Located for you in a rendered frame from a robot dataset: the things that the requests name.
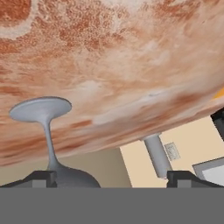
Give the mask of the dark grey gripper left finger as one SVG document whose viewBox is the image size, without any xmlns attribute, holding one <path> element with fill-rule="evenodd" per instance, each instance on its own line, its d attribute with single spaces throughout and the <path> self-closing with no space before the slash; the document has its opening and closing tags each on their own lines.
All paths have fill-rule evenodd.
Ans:
<svg viewBox="0 0 224 224">
<path fill-rule="evenodd" d="M 2 188 L 55 188 L 56 171 L 33 171 L 27 177 L 2 185 Z"/>
</svg>

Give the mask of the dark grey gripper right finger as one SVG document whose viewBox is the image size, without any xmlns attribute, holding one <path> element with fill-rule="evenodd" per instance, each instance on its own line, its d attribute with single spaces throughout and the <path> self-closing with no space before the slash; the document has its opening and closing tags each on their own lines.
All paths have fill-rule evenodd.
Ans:
<svg viewBox="0 0 224 224">
<path fill-rule="evenodd" d="M 223 188 L 223 185 L 217 185 L 215 183 L 202 180 L 190 171 L 168 171 L 167 179 L 167 188 Z"/>
</svg>

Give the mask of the grey wine glass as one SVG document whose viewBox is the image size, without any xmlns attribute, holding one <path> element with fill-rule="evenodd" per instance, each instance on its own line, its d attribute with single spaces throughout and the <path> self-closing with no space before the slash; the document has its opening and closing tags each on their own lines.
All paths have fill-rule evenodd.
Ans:
<svg viewBox="0 0 224 224">
<path fill-rule="evenodd" d="M 52 119 L 63 116 L 71 109 L 72 103 L 69 100 L 57 96 L 45 96 L 16 104 L 10 109 L 9 115 L 16 121 L 42 125 L 49 155 L 47 170 L 56 172 L 58 187 L 100 188 L 99 182 L 92 175 L 82 170 L 67 167 L 56 157 L 50 123 Z"/>
</svg>

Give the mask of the grey cylindrical table leg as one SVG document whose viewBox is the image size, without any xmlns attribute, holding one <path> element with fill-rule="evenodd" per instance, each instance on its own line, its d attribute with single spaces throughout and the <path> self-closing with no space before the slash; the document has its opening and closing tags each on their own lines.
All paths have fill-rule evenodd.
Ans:
<svg viewBox="0 0 224 224">
<path fill-rule="evenodd" d="M 143 139 L 149 153 L 155 173 L 160 179 L 167 178 L 167 172 L 172 170 L 171 163 L 165 153 L 160 134 L 153 134 Z"/>
</svg>

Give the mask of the grey framed white panel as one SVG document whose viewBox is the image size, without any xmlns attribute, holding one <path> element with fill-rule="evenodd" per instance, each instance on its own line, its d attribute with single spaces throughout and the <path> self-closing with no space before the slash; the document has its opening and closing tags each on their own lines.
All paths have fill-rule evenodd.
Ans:
<svg viewBox="0 0 224 224">
<path fill-rule="evenodd" d="M 198 178 L 224 186 L 224 157 L 194 164 L 192 168 Z"/>
</svg>

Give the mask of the black block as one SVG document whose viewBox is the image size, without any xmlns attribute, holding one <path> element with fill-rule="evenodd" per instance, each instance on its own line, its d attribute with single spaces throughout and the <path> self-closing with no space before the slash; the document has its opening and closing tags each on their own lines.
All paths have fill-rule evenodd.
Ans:
<svg viewBox="0 0 224 224">
<path fill-rule="evenodd" d="M 211 114 L 211 119 L 221 139 L 224 141 L 224 107 Z"/>
</svg>

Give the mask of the yellow object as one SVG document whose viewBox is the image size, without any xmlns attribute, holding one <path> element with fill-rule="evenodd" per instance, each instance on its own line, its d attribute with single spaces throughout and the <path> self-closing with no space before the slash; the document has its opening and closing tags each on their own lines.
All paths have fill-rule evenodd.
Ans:
<svg viewBox="0 0 224 224">
<path fill-rule="evenodd" d="M 224 87 L 218 93 L 216 93 L 213 99 L 221 98 L 222 96 L 224 96 Z"/>
</svg>

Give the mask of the grey wall socket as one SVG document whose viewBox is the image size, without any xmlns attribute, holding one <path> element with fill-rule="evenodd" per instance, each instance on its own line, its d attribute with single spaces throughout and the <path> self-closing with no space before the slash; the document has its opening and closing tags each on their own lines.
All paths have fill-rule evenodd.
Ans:
<svg viewBox="0 0 224 224">
<path fill-rule="evenodd" d="M 177 150 L 177 147 L 175 145 L 175 143 L 167 143 L 164 146 L 166 153 L 169 157 L 170 160 L 176 160 L 180 158 L 179 152 Z"/>
</svg>

